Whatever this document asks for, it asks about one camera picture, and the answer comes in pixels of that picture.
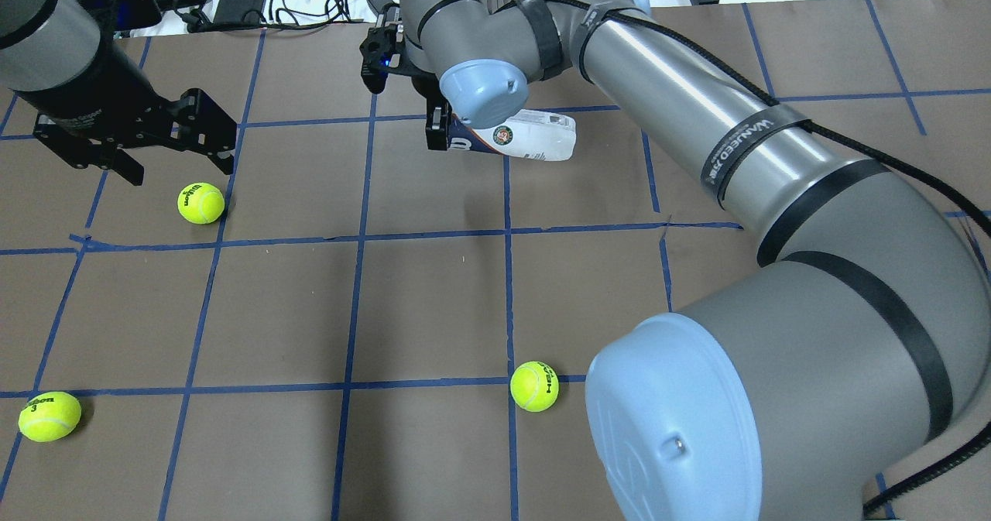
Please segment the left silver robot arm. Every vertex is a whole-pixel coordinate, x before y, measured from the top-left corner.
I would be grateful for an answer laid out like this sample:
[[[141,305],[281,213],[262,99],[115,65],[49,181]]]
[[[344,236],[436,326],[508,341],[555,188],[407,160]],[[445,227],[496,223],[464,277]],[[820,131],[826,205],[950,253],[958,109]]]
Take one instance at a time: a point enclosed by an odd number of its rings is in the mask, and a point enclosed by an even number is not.
[[[2,0],[1,80],[38,115],[34,137],[71,167],[144,167],[129,149],[163,146],[233,172],[238,126],[201,88],[176,101],[148,77],[77,0]]]

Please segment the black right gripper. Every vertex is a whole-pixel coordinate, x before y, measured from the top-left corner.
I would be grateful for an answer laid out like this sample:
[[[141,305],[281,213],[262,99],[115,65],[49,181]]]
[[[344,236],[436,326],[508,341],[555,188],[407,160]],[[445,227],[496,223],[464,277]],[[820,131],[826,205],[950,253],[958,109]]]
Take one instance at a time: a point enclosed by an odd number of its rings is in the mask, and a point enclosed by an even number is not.
[[[407,51],[401,8],[396,0],[367,0],[376,15],[375,26],[358,49],[362,55],[361,79],[371,94],[381,94],[393,74],[408,77],[412,87],[424,98],[425,138],[431,151],[448,151],[450,145],[451,106],[434,102],[434,76],[412,61]]]

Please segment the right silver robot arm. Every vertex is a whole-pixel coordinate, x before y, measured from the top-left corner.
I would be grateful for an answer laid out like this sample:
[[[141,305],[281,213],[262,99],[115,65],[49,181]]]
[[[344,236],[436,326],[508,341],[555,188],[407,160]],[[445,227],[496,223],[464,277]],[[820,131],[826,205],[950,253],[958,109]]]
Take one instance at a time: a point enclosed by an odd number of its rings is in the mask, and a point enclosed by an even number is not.
[[[989,0],[829,0],[753,10],[657,10],[676,29],[730,54],[740,41],[772,68],[787,38],[895,56],[933,87],[917,133],[893,97],[799,100],[989,204]],[[585,373],[599,349],[646,316],[684,310],[762,274],[753,233],[719,213],[651,140],[633,165],[633,123],[618,111],[579,115],[581,155],[568,167],[506,166],[511,232],[496,235],[492,162],[477,155],[477,231],[428,232],[429,201],[451,183],[415,158],[410,120],[375,127],[369,213],[351,360],[348,442],[330,520],[622,520],[592,446]]]

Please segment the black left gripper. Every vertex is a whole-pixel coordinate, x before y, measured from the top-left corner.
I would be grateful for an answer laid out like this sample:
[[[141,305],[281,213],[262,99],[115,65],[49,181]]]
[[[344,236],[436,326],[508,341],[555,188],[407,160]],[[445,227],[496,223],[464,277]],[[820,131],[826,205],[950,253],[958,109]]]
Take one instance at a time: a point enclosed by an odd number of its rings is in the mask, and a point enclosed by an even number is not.
[[[205,156],[224,175],[235,168],[238,125],[209,94],[189,88],[176,101],[163,100],[118,115],[104,129],[70,129],[39,113],[33,136],[75,169],[90,166],[117,173],[132,186],[144,185],[144,166],[128,150],[162,146]]]

